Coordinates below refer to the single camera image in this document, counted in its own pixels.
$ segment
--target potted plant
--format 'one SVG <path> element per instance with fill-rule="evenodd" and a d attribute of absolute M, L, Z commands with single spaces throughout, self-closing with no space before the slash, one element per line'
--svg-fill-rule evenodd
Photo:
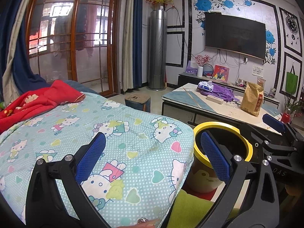
<path fill-rule="evenodd" d="M 164 9 L 168 6 L 168 3 L 173 3 L 173 0 L 146 0 L 149 3 L 152 3 L 154 9 L 160 9 L 160 6 L 163 6 Z"/>
<path fill-rule="evenodd" d="M 204 64 L 208 63 L 211 60 L 211 57 L 208 55 L 202 56 L 202 55 L 197 55 L 195 57 L 195 62 L 197 63 L 197 77 L 202 77 L 203 76 L 203 66 Z"/>
<path fill-rule="evenodd" d="M 285 96 L 284 112 L 290 115 L 289 122 L 292 121 L 294 116 L 301 115 L 301 108 L 303 107 L 302 100 L 291 99 L 291 95 Z"/>

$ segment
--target light blue bedsheet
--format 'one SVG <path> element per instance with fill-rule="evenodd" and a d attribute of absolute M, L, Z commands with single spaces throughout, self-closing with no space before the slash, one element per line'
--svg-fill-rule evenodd
<path fill-rule="evenodd" d="M 161 225 L 193 162 L 193 130 L 172 118 L 134 110 L 85 93 L 0 135 L 0 191 L 25 222 L 25 200 L 36 160 L 59 161 L 102 132 L 106 147 L 82 187 L 111 227 L 141 217 Z M 77 217 L 62 182 L 66 209 Z"/>

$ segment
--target power strip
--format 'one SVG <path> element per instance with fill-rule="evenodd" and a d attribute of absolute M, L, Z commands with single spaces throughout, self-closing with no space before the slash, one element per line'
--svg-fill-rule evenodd
<path fill-rule="evenodd" d="M 207 96 L 207 100 L 210 100 L 210 101 L 218 103 L 218 104 L 223 104 L 223 102 L 224 102 L 224 100 L 222 98 L 214 97 L 214 96 L 211 96 L 211 95 Z"/>

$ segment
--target television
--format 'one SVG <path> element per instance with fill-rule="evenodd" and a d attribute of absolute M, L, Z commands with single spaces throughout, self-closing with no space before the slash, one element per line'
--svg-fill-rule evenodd
<path fill-rule="evenodd" d="M 207 47 L 265 60 L 264 23 L 220 13 L 205 13 L 205 30 Z"/>

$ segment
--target purple bag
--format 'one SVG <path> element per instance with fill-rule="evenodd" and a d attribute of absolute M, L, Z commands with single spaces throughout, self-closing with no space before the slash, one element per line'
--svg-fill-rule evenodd
<path fill-rule="evenodd" d="M 227 87 L 221 87 L 217 84 L 213 83 L 213 91 L 212 92 L 206 92 L 204 90 L 200 90 L 200 93 L 204 96 L 215 96 L 223 99 L 226 102 L 231 102 L 232 100 L 239 100 L 234 97 L 234 94 L 231 89 Z"/>

